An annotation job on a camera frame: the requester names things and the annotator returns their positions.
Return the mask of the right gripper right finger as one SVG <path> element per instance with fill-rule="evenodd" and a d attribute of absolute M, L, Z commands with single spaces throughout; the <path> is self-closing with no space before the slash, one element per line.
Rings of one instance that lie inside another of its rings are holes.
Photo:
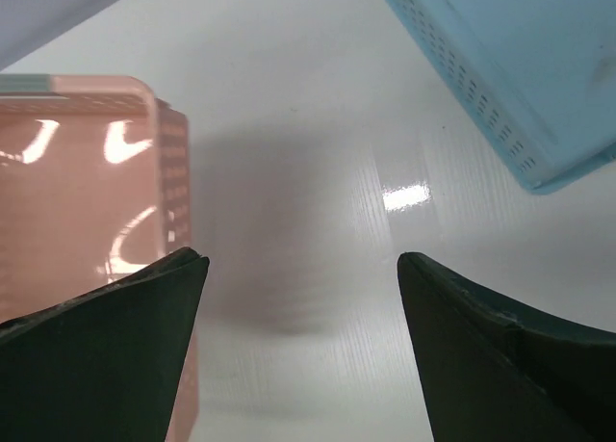
<path fill-rule="evenodd" d="M 611 441 L 615 336 L 514 300 L 418 252 L 398 286 L 437 441 Z"/>

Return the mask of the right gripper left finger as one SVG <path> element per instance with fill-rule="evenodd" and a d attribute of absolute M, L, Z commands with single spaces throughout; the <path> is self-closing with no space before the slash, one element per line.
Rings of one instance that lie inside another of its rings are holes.
<path fill-rule="evenodd" d="M 1 326 L 5 441 L 167 437 L 209 260 L 180 248 Z"/>

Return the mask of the blue plastic basket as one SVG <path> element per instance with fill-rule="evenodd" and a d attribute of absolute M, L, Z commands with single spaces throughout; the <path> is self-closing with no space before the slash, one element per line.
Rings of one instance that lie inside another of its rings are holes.
<path fill-rule="evenodd" d="M 615 158 L 615 0 L 385 0 L 519 184 Z"/>

